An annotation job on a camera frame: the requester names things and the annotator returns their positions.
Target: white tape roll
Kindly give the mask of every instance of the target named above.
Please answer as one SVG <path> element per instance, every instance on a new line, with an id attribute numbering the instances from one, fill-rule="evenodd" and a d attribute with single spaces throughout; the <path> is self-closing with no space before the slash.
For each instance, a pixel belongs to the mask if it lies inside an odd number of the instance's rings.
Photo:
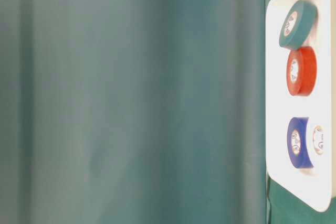
<path id="1" fill-rule="evenodd" d="M 326 163 L 325 148 L 327 148 L 327 146 L 324 144 L 325 137 L 326 134 L 323 130 L 323 125 L 313 118 L 309 118 L 306 131 L 306 145 L 309 158 L 313 166 L 317 169 Z"/>

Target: electrical tape roll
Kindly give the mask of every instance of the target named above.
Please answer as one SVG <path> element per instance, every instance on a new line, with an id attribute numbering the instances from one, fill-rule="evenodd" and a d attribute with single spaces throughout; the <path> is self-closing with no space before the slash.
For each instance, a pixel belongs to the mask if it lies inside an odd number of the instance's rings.
<path id="1" fill-rule="evenodd" d="M 326 159 L 328 159 L 325 152 L 330 148 L 325 145 L 327 132 L 325 126 L 321 123 L 321 120 L 309 118 L 306 130 L 306 146 L 309 159 L 314 168 L 324 170 L 326 168 Z"/>
<path id="2" fill-rule="evenodd" d="M 295 168 L 313 168 L 306 145 L 308 118 L 292 118 L 287 130 L 287 149 Z"/>
<path id="3" fill-rule="evenodd" d="M 287 88 L 291 95 L 307 96 L 312 92 L 317 75 L 317 63 L 311 47 L 292 50 L 287 60 Z"/>
<path id="4" fill-rule="evenodd" d="M 317 8 L 308 1 L 298 0 L 288 12 L 279 37 L 280 47 L 299 49 L 309 35 L 317 16 Z"/>

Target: green backdrop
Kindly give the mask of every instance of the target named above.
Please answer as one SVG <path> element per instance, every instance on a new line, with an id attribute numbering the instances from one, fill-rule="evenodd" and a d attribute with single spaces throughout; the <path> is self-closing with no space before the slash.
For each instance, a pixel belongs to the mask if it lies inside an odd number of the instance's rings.
<path id="1" fill-rule="evenodd" d="M 271 224 L 327 224 L 336 222 L 335 200 L 332 200 L 326 212 L 319 213 L 273 180 L 269 183 L 269 201 L 271 203 L 269 219 Z"/>
<path id="2" fill-rule="evenodd" d="M 0 0 L 1 223 L 264 223 L 264 0 Z"/>

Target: red tape roll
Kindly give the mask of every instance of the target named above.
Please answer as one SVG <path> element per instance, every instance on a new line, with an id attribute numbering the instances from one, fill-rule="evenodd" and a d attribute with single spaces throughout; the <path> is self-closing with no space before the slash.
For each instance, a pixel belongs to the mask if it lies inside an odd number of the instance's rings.
<path id="1" fill-rule="evenodd" d="M 292 50 L 287 61 L 287 88 L 291 95 L 307 96 L 314 88 L 317 66 L 314 50 Z"/>

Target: white plastic tray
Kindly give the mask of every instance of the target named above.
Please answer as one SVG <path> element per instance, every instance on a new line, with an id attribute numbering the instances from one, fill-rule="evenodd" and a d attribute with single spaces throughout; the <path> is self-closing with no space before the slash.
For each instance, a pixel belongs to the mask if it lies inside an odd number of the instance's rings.
<path id="1" fill-rule="evenodd" d="M 282 23 L 297 0 L 271 0 L 266 14 L 266 163 L 270 177 L 317 211 L 325 211 L 336 196 L 336 0 L 309 0 L 318 9 L 317 22 L 304 42 L 317 58 L 317 79 L 308 97 L 293 97 L 286 84 L 289 50 L 279 46 Z M 308 130 L 321 126 L 324 152 L 312 169 L 293 167 L 287 151 L 287 127 L 292 117 L 309 117 Z"/>

